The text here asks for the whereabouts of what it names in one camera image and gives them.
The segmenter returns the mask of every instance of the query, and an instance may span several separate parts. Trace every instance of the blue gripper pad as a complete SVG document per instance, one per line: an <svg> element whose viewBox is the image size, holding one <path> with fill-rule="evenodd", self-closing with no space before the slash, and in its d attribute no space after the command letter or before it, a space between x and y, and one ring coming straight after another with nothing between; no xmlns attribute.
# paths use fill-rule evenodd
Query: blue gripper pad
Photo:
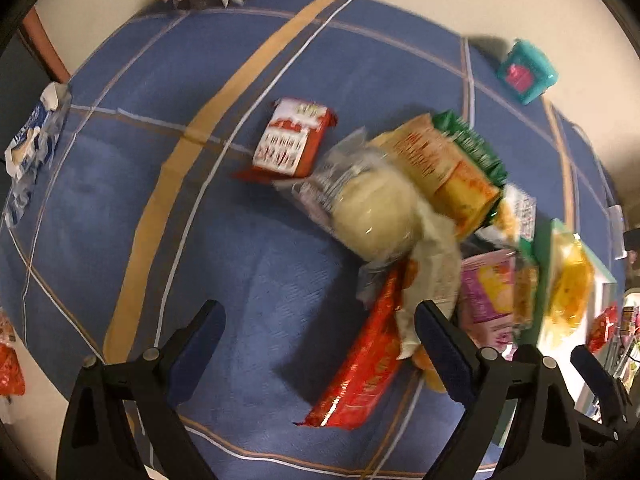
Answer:
<svg viewBox="0 0 640 480"><path fill-rule="evenodd" d="M172 408L191 399L225 331L224 307L207 301L191 323L200 322L168 373L166 401Z"/></svg>
<svg viewBox="0 0 640 480"><path fill-rule="evenodd" d="M465 408L476 402L474 378L479 369L476 345L440 312L433 301L415 311L415 331L449 397Z"/></svg>

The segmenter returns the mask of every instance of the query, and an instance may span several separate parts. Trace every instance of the pink snack box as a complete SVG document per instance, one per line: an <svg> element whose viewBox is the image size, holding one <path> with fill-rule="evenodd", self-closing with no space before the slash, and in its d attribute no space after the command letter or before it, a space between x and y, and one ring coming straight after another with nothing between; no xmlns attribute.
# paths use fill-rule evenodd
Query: pink snack box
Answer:
<svg viewBox="0 0 640 480"><path fill-rule="evenodd" d="M503 249L462 261L460 326L479 346L505 351L513 342L515 257Z"/></svg>

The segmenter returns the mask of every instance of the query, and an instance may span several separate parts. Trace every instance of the green snack package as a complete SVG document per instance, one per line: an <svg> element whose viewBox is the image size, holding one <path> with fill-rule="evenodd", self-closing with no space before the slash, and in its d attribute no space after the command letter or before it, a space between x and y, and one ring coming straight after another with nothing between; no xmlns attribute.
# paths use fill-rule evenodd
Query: green snack package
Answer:
<svg viewBox="0 0 640 480"><path fill-rule="evenodd" d="M480 168L494 186L502 189L507 183L504 164L491 146L453 110L432 117L433 125L451 139Z"/></svg>

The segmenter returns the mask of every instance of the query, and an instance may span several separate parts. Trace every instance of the red snack package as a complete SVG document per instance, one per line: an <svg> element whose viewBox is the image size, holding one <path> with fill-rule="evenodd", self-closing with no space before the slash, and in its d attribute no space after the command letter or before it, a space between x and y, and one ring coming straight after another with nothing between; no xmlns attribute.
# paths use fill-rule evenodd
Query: red snack package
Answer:
<svg viewBox="0 0 640 480"><path fill-rule="evenodd" d="M234 176L265 182L309 176L324 131L336 124L335 114L326 106L280 99L255 149L251 169Z"/></svg>
<svg viewBox="0 0 640 480"><path fill-rule="evenodd" d="M394 310L401 298L402 266L391 270L347 359L299 426L353 430L376 407L400 366Z"/></svg>
<svg viewBox="0 0 640 480"><path fill-rule="evenodd" d="M602 313L593 320L587 348L592 354L600 350L605 343L611 339L618 321L618 306L614 303L608 306Z"/></svg>
<svg viewBox="0 0 640 480"><path fill-rule="evenodd" d="M0 395L24 395L24 377L15 350L0 343Z"/></svg>

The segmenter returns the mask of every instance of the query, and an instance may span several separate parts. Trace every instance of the orange snack bag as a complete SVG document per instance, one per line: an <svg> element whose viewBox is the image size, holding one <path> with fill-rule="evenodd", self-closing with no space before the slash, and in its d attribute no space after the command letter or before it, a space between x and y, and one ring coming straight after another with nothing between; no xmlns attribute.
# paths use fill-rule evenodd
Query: orange snack bag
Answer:
<svg viewBox="0 0 640 480"><path fill-rule="evenodd" d="M489 181L429 114L417 116L371 141L415 184L434 210L456 223L458 240L478 229L500 199Z"/></svg>
<svg viewBox="0 0 640 480"><path fill-rule="evenodd" d="M353 430L376 407L400 366L394 310L401 301L403 267L396 265L389 273L347 359L299 426Z"/></svg>

